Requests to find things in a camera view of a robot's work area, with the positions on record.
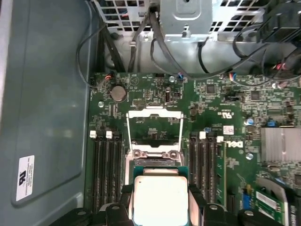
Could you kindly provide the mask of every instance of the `ram slot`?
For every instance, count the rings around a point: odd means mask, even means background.
[[[208,146],[207,141],[202,141],[198,144],[198,170],[199,170],[199,188],[203,197],[208,201]]]
[[[191,138],[189,141],[189,183],[197,183],[196,181],[196,140]]]
[[[100,207],[106,202],[106,156],[107,156],[107,142],[105,140],[101,141],[99,146],[99,187],[100,187]]]
[[[114,172],[114,142],[110,140],[107,146],[107,203],[112,202],[113,195],[113,172]]]
[[[94,147],[94,165],[93,165],[93,198],[92,206],[93,212],[98,212],[100,208],[100,187],[99,187],[99,157],[100,157],[100,146],[102,145],[101,141],[95,142]]]
[[[113,202],[119,202],[120,200],[120,174],[121,174],[121,142],[119,139],[114,143],[114,200]]]
[[[208,141],[208,199],[211,203],[216,203],[216,193],[217,193],[217,184],[216,184],[216,141],[215,138],[212,138]]]

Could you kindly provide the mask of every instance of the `white label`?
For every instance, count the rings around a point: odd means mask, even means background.
[[[256,198],[262,201],[263,203],[267,204],[268,206],[272,207],[273,209],[277,210],[277,203],[274,200],[268,198],[267,196],[259,192],[256,192]]]
[[[228,147],[239,147],[239,148],[244,147],[243,141],[227,141],[226,143]]]
[[[217,115],[221,115],[223,119],[232,119],[233,112],[218,112]]]
[[[34,155],[19,159],[16,201],[32,194]]]
[[[272,218],[273,220],[275,220],[275,219],[273,218],[273,216],[271,216],[271,215],[268,214],[267,212],[263,211],[262,208],[259,208],[258,211],[259,211],[260,213],[263,213],[265,216],[268,216],[269,218]]]
[[[234,135],[234,126],[223,126],[222,131],[224,135]]]

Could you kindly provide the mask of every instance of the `gray case panel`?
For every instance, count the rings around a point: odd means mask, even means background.
[[[88,92],[75,51],[90,19],[82,0],[13,2],[0,124],[1,226],[46,226],[83,206]],[[33,192],[16,202],[19,158],[29,155]]]

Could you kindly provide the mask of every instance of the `aluminum heatsink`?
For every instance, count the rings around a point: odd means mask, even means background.
[[[262,161],[301,161],[301,129],[261,128]]]

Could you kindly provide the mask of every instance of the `motherboard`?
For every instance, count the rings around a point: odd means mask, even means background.
[[[227,75],[117,73],[89,98],[85,207],[92,211],[119,200],[135,166],[188,166],[189,183],[206,201],[233,213],[268,202],[259,178],[301,194],[299,80],[246,88]],[[258,208],[268,215],[269,206]]]

